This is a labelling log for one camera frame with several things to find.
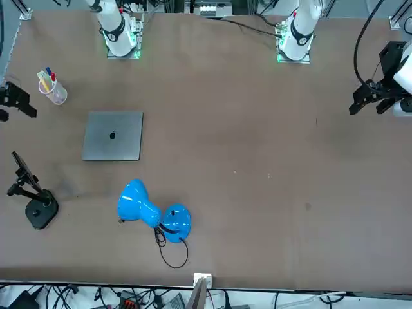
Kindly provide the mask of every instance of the marker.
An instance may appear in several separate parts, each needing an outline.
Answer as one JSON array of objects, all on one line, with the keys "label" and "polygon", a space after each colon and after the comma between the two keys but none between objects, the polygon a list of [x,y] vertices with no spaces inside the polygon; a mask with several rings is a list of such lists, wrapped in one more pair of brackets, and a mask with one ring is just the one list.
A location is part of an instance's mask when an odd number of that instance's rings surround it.
[{"label": "marker", "polygon": [[44,72],[44,71],[40,71],[40,72],[37,74],[37,77],[39,78],[41,84],[43,85],[43,87],[45,88],[45,90],[46,90],[47,92],[49,92],[49,91],[50,91],[50,88],[49,88],[48,85],[47,85],[47,82],[46,82],[46,80],[45,80],[45,76],[48,77],[47,74],[46,74],[46,72]]}]

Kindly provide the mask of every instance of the blue desk lamp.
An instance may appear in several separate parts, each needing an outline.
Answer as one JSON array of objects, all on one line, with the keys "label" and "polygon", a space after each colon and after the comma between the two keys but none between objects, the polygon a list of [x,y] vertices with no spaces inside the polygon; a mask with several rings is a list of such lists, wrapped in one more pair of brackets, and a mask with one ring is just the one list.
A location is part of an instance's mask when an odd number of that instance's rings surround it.
[{"label": "blue desk lamp", "polygon": [[[156,242],[166,264],[168,262],[166,262],[162,254],[162,247],[165,246],[166,239],[171,243],[183,242],[187,249],[185,239],[191,231],[191,214],[187,208],[182,204],[173,204],[162,216],[162,211],[149,201],[146,187],[139,179],[132,180],[123,189],[118,200],[118,215],[123,222],[141,219],[148,226],[154,228]],[[172,268],[182,267],[168,265]]]}]

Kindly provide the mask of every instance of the lamp shade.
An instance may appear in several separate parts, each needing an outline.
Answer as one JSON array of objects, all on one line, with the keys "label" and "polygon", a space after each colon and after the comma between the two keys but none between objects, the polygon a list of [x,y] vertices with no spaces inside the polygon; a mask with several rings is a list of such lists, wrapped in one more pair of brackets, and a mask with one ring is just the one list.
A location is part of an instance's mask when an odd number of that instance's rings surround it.
[{"label": "lamp shade", "polygon": [[191,214],[182,204],[161,210],[149,201],[144,183],[139,179],[129,182],[118,200],[118,215],[124,221],[143,220],[148,226],[159,227],[172,243],[185,240],[191,231]]},{"label": "lamp shade", "polygon": [[134,179],[123,189],[118,201],[118,215],[124,221],[143,220],[148,226],[159,226],[161,210],[149,201],[149,195],[143,182]]}]

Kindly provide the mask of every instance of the lamp base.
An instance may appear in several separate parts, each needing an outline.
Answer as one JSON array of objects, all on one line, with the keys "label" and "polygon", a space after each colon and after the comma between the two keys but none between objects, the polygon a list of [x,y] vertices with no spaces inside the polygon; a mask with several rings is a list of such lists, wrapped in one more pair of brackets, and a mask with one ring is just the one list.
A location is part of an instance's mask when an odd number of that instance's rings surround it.
[{"label": "lamp base", "polygon": [[31,200],[26,206],[26,216],[36,230],[44,229],[49,222],[56,216],[59,204],[49,190],[43,190],[50,200],[49,205],[41,201]]},{"label": "lamp base", "polygon": [[191,231],[191,214],[182,204],[173,204],[165,211],[162,224],[176,234],[164,231],[165,237],[171,243],[179,243],[185,240]]}]

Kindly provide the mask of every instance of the electronic device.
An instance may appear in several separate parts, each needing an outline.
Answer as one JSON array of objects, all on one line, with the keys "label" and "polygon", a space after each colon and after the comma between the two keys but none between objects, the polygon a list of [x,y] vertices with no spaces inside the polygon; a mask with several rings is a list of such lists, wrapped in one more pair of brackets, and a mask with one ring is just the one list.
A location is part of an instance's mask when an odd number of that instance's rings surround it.
[{"label": "electronic device", "polygon": [[233,15],[232,1],[185,0],[185,13],[193,13],[206,18],[222,18]]},{"label": "electronic device", "polygon": [[144,183],[139,179],[129,182],[118,201],[121,222],[141,219],[154,229],[161,229],[172,243],[184,241],[191,231],[191,214],[182,204],[173,204],[165,214],[149,200]]},{"label": "electronic device", "polygon": [[140,158],[141,111],[89,112],[84,135],[84,161],[136,161]]},{"label": "electronic device", "polygon": [[[0,87],[0,105],[17,108],[32,118],[37,116],[37,110],[30,105],[30,95],[12,82],[6,82],[4,87]],[[7,111],[0,109],[0,121],[7,120]]]},{"label": "electronic device", "polygon": [[[26,206],[26,216],[35,229],[44,229],[59,211],[59,204],[49,190],[40,187],[39,179],[30,172],[26,163],[15,151],[12,152],[12,156],[19,169],[15,172],[17,181],[7,190],[7,195],[23,195],[31,198]],[[26,183],[36,190],[37,194],[24,190],[22,186]]]},{"label": "electronic device", "polygon": [[357,54],[359,43],[370,23],[384,0],[380,0],[368,17],[358,36],[353,64],[355,74],[361,83],[353,93],[353,104],[349,107],[349,113],[356,115],[369,103],[379,102],[376,106],[378,114],[393,107],[395,116],[412,116],[412,41],[388,42],[379,53],[380,65],[384,77],[378,82],[373,79],[363,80],[357,67]]}]

